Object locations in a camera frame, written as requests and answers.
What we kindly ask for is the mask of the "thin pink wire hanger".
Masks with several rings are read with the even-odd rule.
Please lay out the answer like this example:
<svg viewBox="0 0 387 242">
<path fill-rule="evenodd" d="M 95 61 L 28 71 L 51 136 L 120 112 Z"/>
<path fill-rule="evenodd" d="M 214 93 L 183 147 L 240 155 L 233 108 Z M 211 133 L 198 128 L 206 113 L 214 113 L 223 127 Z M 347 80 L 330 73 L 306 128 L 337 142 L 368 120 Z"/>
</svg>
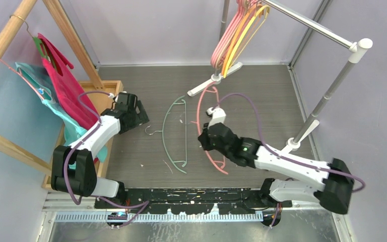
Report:
<svg viewBox="0 0 387 242">
<path fill-rule="evenodd" d="M 187 134 L 187 164 L 183 168 L 190 176 L 228 176 L 228 160 L 216 151 L 204 151 L 197 140 L 203 123 L 207 122 L 206 110 L 220 99 L 215 87 L 209 87 L 194 97 L 186 96 L 186 110 L 176 116 L 175 121 Z"/>
</svg>

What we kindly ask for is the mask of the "yellow wire hanger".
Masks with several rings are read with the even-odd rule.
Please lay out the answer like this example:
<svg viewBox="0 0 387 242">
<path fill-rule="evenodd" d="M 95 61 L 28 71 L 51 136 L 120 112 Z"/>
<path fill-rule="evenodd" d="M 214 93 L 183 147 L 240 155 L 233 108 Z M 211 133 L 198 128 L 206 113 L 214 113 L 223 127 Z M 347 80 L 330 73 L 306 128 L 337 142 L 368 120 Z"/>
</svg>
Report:
<svg viewBox="0 0 387 242">
<path fill-rule="evenodd" d="M 270 9 L 271 7 L 269 5 L 256 3 L 247 10 L 246 15 L 235 31 L 235 35 L 229 44 L 224 58 L 221 72 L 223 78 L 226 78 L 229 75 L 229 69 L 235 64 L 235 61 L 245 47 L 266 21 Z"/>
</svg>

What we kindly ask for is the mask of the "thick pink plastic hanger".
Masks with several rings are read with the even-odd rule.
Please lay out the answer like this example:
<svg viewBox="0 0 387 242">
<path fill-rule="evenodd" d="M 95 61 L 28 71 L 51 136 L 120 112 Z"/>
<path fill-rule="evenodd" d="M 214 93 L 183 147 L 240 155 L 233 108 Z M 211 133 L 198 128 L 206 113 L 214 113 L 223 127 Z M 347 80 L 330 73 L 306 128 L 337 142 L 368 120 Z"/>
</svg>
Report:
<svg viewBox="0 0 387 242">
<path fill-rule="evenodd" d="M 235 31 L 241 23 L 241 20 L 247 13 L 247 10 L 257 3 L 257 1 L 236 1 L 238 8 L 233 16 L 232 20 L 228 22 L 229 4 L 230 1 L 224 1 L 223 13 L 221 18 L 220 27 L 220 39 L 211 56 L 210 64 L 214 69 L 218 69 L 222 66 L 224 55 L 227 53 L 227 49 L 232 38 L 235 35 Z"/>
</svg>

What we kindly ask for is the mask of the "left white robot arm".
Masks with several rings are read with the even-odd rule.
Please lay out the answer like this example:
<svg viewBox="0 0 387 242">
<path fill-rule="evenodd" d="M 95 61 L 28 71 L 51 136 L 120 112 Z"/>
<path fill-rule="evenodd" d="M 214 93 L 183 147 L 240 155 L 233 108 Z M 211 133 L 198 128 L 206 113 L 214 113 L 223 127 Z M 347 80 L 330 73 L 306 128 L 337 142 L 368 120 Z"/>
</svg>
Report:
<svg viewBox="0 0 387 242">
<path fill-rule="evenodd" d="M 69 145 L 59 145 L 53 152 L 51 188 L 80 197 L 106 197 L 114 208 L 127 201 L 124 184 L 99 177 L 94 159 L 115 135 L 149 122 L 137 95 L 120 92 L 113 99 L 112 108 L 105 109 L 96 124 Z"/>
</svg>

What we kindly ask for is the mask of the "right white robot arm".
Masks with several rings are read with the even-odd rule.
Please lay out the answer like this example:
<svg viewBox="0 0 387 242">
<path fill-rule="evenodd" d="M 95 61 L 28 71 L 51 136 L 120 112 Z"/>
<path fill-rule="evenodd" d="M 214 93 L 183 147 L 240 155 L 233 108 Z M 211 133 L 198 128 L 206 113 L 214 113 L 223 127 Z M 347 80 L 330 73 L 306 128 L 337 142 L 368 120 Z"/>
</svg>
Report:
<svg viewBox="0 0 387 242">
<path fill-rule="evenodd" d="M 284 154 L 259 140 L 238 137 L 223 123 L 204 127 L 198 141 L 205 151 L 216 150 L 239 166 L 291 177 L 292 181 L 271 178 L 264 181 L 259 195 L 266 207 L 298 200 L 318 203 L 333 213 L 348 213 L 354 177 L 340 159 L 325 162 Z"/>
</svg>

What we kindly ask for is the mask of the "red garment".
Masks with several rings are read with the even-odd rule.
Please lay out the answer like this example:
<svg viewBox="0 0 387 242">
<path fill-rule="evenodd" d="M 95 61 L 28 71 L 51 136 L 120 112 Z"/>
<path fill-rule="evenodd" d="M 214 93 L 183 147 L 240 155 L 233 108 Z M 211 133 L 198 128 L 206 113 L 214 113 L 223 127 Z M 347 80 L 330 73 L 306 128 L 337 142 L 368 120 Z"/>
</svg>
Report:
<svg viewBox="0 0 387 242">
<path fill-rule="evenodd" d="M 98 112 L 87 95 L 78 100 L 84 89 L 71 73 L 74 65 L 45 36 L 39 33 L 37 37 L 54 59 L 55 66 L 45 58 L 42 59 L 42 64 L 51 79 L 61 107 L 81 127 L 87 130 L 92 128 L 98 121 Z"/>
</svg>

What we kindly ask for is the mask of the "teal garment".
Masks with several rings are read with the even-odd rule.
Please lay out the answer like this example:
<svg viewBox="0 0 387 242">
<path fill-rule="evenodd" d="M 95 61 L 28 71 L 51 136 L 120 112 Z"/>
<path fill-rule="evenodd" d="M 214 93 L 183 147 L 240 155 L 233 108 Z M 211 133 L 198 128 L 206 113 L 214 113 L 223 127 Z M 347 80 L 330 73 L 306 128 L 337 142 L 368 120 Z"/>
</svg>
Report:
<svg viewBox="0 0 387 242">
<path fill-rule="evenodd" d="M 30 65 L 27 63 L 16 62 L 16 70 L 22 72 L 23 76 L 33 85 L 40 86 L 51 93 L 51 101 L 41 100 L 42 104 L 48 107 L 55 115 L 60 117 L 64 123 L 64 139 L 65 145 L 69 145 L 76 141 L 87 132 L 87 129 L 81 127 L 66 111 L 61 107 L 54 86 L 45 69 L 45 67 Z"/>
</svg>

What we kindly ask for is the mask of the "green hanger on rack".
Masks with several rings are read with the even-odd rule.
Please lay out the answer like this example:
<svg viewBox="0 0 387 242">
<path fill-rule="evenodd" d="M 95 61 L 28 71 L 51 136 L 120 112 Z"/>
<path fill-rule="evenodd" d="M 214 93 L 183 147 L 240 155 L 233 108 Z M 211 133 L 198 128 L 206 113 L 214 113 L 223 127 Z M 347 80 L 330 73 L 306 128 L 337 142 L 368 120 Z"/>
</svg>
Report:
<svg viewBox="0 0 387 242">
<path fill-rule="evenodd" d="M 52 53 L 50 52 L 50 50 L 48 49 L 48 47 L 45 45 L 45 43 L 38 38 L 38 36 L 34 36 L 30 31 L 29 31 L 29 25 L 28 23 L 26 22 L 25 19 L 23 19 L 21 16 L 18 16 L 18 15 L 14 15 L 14 14 L 11 14 L 9 16 L 9 18 L 11 19 L 12 17 L 15 17 L 15 18 L 18 18 L 20 19 L 25 25 L 26 25 L 26 32 L 30 35 L 30 37 L 32 38 L 34 44 L 35 44 L 35 47 L 41 57 L 41 60 L 45 60 L 47 61 L 48 64 L 51 65 L 51 67 L 59 72 L 60 69 L 59 67 L 57 66 L 57 63 L 52 55 Z"/>
</svg>

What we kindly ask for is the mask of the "pink hanger on wooden rack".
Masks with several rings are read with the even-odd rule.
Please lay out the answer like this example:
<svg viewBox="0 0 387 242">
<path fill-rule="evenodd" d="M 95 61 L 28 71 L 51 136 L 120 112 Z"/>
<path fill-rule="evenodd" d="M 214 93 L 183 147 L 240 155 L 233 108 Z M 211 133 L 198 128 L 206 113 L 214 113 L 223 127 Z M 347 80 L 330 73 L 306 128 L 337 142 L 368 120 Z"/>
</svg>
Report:
<svg viewBox="0 0 387 242">
<path fill-rule="evenodd" d="M 51 93 L 49 91 L 46 91 L 40 86 L 35 86 L 32 84 L 32 82 L 28 81 L 22 74 L 21 71 L 15 70 L 12 66 L 10 66 L 8 63 L 3 61 L 0 58 L 0 63 L 4 64 L 9 70 L 11 70 L 13 73 L 17 74 L 35 93 L 41 100 L 49 100 L 51 101 Z"/>
</svg>

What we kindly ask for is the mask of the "metal clothes rack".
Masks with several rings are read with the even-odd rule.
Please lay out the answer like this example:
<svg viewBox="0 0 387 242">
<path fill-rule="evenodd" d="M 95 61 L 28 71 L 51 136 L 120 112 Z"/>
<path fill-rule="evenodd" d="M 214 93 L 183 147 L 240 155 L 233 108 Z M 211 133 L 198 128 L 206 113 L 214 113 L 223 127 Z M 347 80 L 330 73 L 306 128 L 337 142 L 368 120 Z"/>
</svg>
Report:
<svg viewBox="0 0 387 242">
<path fill-rule="evenodd" d="M 342 68 L 342 70 L 339 72 L 337 77 L 334 79 L 334 81 L 332 82 L 328 90 L 324 93 L 321 100 L 314 108 L 314 110 L 306 118 L 306 121 L 303 127 L 298 132 L 298 134 L 295 137 L 292 137 L 287 140 L 286 146 L 283 148 L 283 152 L 290 153 L 292 151 L 297 150 L 300 147 L 301 142 L 308 135 L 310 135 L 314 129 L 318 127 L 319 125 L 319 121 L 317 119 L 318 115 L 325 107 L 327 102 L 331 99 L 331 97 L 333 96 L 337 88 L 341 85 L 346 75 L 352 70 L 354 65 L 359 63 L 360 60 L 363 58 L 363 56 L 366 54 L 366 52 L 372 48 L 373 42 L 369 38 L 363 38 L 357 42 L 352 42 L 347 40 L 346 38 L 343 38 L 335 34 L 328 28 L 321 25 L 320 21 L 323 18 L 327 8 L 331 4 L 331 1 L 322 1 L 317 11 L 315 12 L 313 19 L 307 18 L 306 16 L 294 10 L 289 9 L 288 7 L 282 5 L 281 3 L 278 3 L 277 1 L 259 1 L 259 2 L 261 4 L 269 5 L 271 8 L 296 20 L 297 22 L 301 23 L 302 25 L 308 28 L 308 30 L 302 37 L 301 43 L 298 45 L 295 51 L 293 59 L 288 65 L 291 73 L 294 72 L 294 68 L 297 62 L 299 61 L 300 56 L 302 55 L 302 52 L 304 51 L 307 43 L 309 42 L 313 32 L 321 34 L 322 36 L 332 40 L 333 42 L 339 44 L 340 46 L 345 47 L 351 52 L 351 55 L 349 56 L 345 66 Z M 229 69 L 229 75 L 239 70 L 242 66 L 243 64 L 236 60 L 235 64 Z M 223 78 L 221 75 L 221 67 L 220 67 L 218 69 L 215 69 L 215 72 L 211 75 L 209 80 L 189 90 L 187 94 L 193 97 L 202 91 L 206 91 L 207 88 L 219 84 L 223 79 L 225 78 Z"/>
</svg>

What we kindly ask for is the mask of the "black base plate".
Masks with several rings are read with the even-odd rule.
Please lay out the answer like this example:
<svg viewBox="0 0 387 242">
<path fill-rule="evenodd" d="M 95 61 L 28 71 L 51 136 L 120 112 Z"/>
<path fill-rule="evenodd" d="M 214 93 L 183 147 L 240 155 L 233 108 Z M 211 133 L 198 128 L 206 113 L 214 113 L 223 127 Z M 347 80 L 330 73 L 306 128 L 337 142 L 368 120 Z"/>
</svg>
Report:
<svg viewBox="0 0 387 242">
<path fill-rule="evenodd" d="M 223 189 L 127 189 L 124 200 L 110 198 L 119 205 L 134 206 L 148 201 L 143 214 L 186 215 L 210 214 L 217 206 L 220 215 L 252 214 L 255 211 L 273 210 L 275 204 L 266 204 L 261 200 L 260 191 L 251 188 Z"/>
</svg>

